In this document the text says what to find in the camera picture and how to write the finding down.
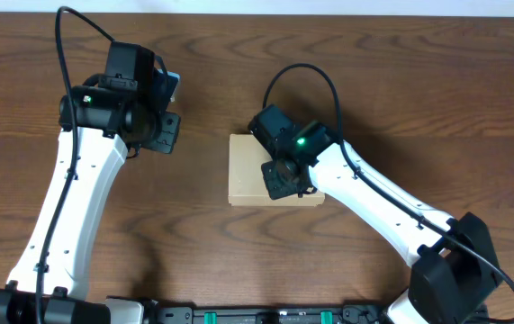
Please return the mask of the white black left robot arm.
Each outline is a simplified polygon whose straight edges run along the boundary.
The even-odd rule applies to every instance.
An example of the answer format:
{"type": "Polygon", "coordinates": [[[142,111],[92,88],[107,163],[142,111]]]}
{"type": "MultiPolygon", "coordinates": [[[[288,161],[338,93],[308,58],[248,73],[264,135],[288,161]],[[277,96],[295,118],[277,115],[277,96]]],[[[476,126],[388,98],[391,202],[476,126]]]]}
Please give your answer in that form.
{"type": "Polygon", "coordinates": [[[0,288],[0,323],[153,323],[150,299],[86,299],[95,236],[131,149],[171,153],[174,85],[144,93],[77,85],[61,100],[58,158],[41,213],[0,288]]]}

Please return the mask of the cardboard box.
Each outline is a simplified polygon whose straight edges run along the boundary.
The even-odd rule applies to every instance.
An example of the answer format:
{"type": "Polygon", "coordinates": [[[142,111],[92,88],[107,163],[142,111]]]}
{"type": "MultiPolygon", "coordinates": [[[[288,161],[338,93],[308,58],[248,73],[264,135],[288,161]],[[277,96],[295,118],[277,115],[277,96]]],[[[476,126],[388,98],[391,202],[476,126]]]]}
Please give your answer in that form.
{"type": "Polygon", "coordinates": [[[304,195],[303,198],[294,194],[272,200],[261,171],[261,165],[270,160],[270,155],[252,135],[230,135],[228,201],[231,206],[315,207],[324,203],[324,193],[304,195]]]}

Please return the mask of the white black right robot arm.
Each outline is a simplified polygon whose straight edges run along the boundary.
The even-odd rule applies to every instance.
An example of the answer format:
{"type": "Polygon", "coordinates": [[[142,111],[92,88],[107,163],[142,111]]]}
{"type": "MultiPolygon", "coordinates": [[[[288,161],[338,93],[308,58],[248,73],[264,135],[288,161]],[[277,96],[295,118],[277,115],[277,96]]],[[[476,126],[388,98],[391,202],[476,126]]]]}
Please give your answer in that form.
{"type": "Polygon", "coordinates": [[[486,224],[456,219],[387,179],[314,122],[253,121],[249,131],[271,156],[262,166],[271,199],[314,188],[378,232],[410,268],[408,288],[383,312],[391,323],[491,323],[485,300],[504,276],[486,224]]]}

